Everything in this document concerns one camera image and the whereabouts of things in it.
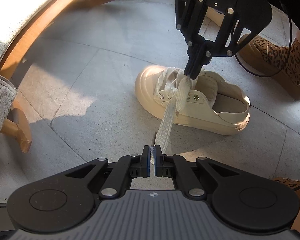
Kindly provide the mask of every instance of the textured grip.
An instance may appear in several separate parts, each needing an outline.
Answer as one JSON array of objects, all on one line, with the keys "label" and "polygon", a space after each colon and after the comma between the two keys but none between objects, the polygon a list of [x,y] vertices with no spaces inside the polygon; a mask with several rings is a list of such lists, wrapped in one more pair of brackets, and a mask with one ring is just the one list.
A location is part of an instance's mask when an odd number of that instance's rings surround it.
[{"label": "textured grip", "polygon": [[181,191],[127,190],[119,199],[105,200],[83,224],[57,234],[18,230],[10,240],[292,240],[290,231],[269,236],[246,235],[221,223],[203,201]]}]

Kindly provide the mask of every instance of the tile floor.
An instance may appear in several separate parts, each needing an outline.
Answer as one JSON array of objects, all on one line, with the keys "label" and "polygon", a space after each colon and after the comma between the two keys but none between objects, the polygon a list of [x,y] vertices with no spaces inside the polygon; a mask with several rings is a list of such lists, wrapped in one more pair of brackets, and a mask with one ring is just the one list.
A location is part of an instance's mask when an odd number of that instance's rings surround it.
[{"label": "tile floor", "polygon": [[[218,27],[205,19],[201,31],[213,39]],[[274,10],[261,35],[285,46],[285,15]],[[136,100],[135,78],[151,64],[184,67],[186,50],[175,28],[174,0],[118,0],[62,13],[13,75],[33,143],[23,154],[0,134],[0,186],[19,187],[98,157],[140,154],[160,120]],[[231,137],[173,125],[169,151],[191,161],[204,155],[267,178],[300,179],[300,102],[233,58],[214,58],[206,69],[245,90],[252,104],[249,125]],[[141,184],[134,180],[135,187]],[[172,183],[152,179],[143,187]]]}]

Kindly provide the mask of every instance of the boot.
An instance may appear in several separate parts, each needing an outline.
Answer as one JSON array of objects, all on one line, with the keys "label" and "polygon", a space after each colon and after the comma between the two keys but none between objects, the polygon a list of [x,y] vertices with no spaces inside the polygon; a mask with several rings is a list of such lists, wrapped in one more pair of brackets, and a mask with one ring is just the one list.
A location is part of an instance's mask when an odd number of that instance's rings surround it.
[{"label": "boot", "polygon": [[[242,36],[238,43],[247,37]],[[285,60],[289,47],[280,47],[266,39],[256,36],[239,55],[253,68],[265,75],[283,70],[273,78],[295,99],[300,100],[300,44],[295,40],[291,46],[291,53],[287,65]]]}]

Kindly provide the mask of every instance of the cream sneaker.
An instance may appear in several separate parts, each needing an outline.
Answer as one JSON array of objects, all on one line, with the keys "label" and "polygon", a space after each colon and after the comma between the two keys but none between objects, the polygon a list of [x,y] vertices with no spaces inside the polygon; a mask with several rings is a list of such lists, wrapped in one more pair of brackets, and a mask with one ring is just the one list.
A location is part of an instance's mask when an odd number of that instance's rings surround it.
[{"label": "cream sneaker", "polygon": [[195,80],[183,69],[148,66],[136,79],[138,101],[150,114],[162,119],[156,137],[164,153],[172,123],[223,135],[242,131],[249,121],[250,101],[237,85],[219,74],[202,70]]}]

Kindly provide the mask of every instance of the shoe tongue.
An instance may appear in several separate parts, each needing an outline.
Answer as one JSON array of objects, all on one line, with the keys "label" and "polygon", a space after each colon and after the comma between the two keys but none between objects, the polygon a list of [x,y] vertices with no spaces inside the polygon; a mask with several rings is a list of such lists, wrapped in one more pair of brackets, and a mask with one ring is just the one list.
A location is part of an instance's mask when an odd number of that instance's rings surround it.
[{"label": "shoe tongue", "polygon": [[195,85],[195,90],[198,91],[199,98],[200,94],[202,96],[204,95],[207,98],[209,105],[213,107],[218,94],[218,83],[214,78],[200,76],[197,84]]}]

